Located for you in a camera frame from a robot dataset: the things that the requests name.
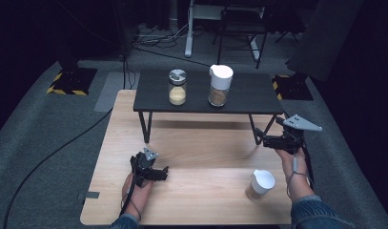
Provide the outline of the glass jar with metal lid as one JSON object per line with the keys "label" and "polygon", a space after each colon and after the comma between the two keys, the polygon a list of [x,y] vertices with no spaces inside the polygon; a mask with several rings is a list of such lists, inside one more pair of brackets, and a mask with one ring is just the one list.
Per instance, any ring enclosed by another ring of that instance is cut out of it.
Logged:
{"label": "glass jar with metal lid", "polygon": [[179,106],[185,103],[187,93],[187,74],[183,70],[175,69],[169,72],[169,101]]}

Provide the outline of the person's left hand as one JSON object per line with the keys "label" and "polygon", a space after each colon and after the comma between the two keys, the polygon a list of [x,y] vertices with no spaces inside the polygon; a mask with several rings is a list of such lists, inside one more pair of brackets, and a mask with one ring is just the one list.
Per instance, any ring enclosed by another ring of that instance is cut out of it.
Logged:
{"label": "person's left hand", "polygon": [[[132,197],[129,201],[126,201],[126,198],[128,197],[132,187]],[[152,188],[152,180],[144,181],[143,187],[133,185],[133,174],[128,174],[122,187],[122,200],[127,204],[127,207],[123,213],[132,215],[136,219],[141,220]]]}

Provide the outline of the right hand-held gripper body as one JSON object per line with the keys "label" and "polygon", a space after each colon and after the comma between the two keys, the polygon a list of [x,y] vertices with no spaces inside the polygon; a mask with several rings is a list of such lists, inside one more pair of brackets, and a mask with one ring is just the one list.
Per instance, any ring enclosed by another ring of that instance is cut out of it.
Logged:
{"label": "right hand-held gripper body", "polygon": [[281,136],[270,137],[270,147],[273,149],[284,150],[293,155],[298,148],[304,146],[305,131],[321,132],[322,128],[311,121],[294,114],[293,116],[283,119],[278,117],[276,123],[283,127]]}

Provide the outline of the black yellow striped base plate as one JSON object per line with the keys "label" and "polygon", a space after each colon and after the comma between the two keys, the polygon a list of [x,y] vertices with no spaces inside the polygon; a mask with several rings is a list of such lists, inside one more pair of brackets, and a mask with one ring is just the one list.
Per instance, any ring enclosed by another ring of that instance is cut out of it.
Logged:
{"label": "black yellow striped base plate", "polygon": [[88,95],[97,69],[78,68],[74,71],[61,70],[47,89],[48,94]]}
{"label": "black yellow striped base plate", "polygon": [[306,84],[306,75],[275,75],[272,78],[273,88],[279,100],[312,100]]}

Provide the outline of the dark curtain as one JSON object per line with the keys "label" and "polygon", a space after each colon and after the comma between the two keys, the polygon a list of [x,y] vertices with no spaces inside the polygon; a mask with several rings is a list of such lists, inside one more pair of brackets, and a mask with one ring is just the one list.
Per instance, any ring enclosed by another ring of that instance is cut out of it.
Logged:
{"label": "dark curtain", "polygon": [[327,81],[364,0],[320,0],[287,67]]}

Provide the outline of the black metal chair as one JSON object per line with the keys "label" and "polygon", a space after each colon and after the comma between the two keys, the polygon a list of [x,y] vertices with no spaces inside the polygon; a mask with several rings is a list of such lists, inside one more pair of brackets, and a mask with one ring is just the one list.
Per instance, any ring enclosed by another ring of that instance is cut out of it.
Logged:
{"label": "black metal chair", "polygon": [[225,36],[245,37],[250,45],[249,51],[255,57],[258,69],[268,35],[264,11],[267,3],[262,0],[254,0],[245,3],[244,0],[234,2],[228,1],[220,13],[219,29],[214,37],[214,41],[219,38],[216,63],[221,63],[223,51],[239,51],[239,48],[224,48],[223,40]]}

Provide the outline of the person's right hand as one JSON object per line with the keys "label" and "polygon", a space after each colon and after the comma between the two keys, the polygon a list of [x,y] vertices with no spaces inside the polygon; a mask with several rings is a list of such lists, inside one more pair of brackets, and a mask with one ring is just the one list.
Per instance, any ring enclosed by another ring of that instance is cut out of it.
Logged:
{"label": "person's right hand", "polygon": [[284,150],[276,150],[282,161],[282,168],[287,183],[287,193],[292,201],[313,195],[315,192],[309,185],[307,178],[308,167],[306,157],[301,148],[293,155]]}

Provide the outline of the white desk frame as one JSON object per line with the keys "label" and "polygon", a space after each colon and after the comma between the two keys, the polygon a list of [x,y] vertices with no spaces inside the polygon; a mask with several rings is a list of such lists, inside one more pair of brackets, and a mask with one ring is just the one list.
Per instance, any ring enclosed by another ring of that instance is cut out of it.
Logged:
{"label": "white desk frame", "polygon": [[[186,38],[186,46],[185,46],[185,56],[191,57],[193,53],[193,44],[194,44],[194,20],[211,20],[211,21],[217,21],[218,26],[215,34],[217,33],[219,29],[219,23],[220,23],[220,13],[223,10],[225,4],[231,0],[224,0],[223,4],[218,5],[202,5],[202,4],[196,4],[195,0],[191,0],[190,6],[188,9],[188,31],[187,31],[187,38]],[[246,39],[246,42],[248,46],[244,47],[224,47],[224,48],[239,48],[240,51],[248,51],[250,48],[250,45]]]}

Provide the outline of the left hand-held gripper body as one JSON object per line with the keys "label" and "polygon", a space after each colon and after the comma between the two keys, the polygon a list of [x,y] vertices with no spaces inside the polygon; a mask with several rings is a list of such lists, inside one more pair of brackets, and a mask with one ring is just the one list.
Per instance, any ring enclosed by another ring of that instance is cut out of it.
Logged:
{"label": "left hand-held gripper body", "polygon": [[143,148],[136,156],[131,157],[132,171],[135,179],[135,184],[142,188],[145,180],[159,180],[159,171],[153,168],[156,158],[159,153]]}

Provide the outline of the black shelf with metal legs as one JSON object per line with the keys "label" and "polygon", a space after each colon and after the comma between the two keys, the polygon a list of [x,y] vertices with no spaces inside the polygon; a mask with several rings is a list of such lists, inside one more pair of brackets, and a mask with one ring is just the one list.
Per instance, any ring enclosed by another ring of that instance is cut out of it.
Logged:
{"label": "black shelf with metal legs", "polygon": [[267,133],[283,109],[277,99],[271,78],[265,73],[239,73],[234,76],[222,107],[208,102],[211,77],[208,72],[188,71],[187,96],[183,105],[169,101],[169,71],[142,70],[138,80],[133,110],[138,112],[144,141],[150,141],[153,113],[199,113],[248,115],[255,143],[260,144],[252,115],[270,115],[264,128]]}

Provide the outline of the black stand pole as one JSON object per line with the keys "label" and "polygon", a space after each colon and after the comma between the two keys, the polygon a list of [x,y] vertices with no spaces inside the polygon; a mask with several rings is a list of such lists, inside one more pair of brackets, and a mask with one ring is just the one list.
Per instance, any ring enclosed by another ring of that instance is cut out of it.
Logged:
{"label": "black stand pole", "polygon": [[125,42],[123,19],[121,16],[120,0],[112,0],[112,7],[113,7],[113,13],[114,13],[114,18],[116,22],[117,33],[118,33],[118,40],[120,43],[120,54],[118,55],[118,58],[122,62],[123,89],[126,90],[127,89],[127,77],[126,77],[127,49],[126,49],[126,42]]}

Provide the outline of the grey tape tab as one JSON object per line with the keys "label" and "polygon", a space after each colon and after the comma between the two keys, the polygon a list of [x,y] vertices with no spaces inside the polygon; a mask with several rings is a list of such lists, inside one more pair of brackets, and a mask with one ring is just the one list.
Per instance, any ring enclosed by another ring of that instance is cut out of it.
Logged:
{"label": "grey tape tab", "polygon": [[78,193],[77,199],[79,200],[85,200],[86,198],[99,198],[99,192],[84,192],[84,193]]}

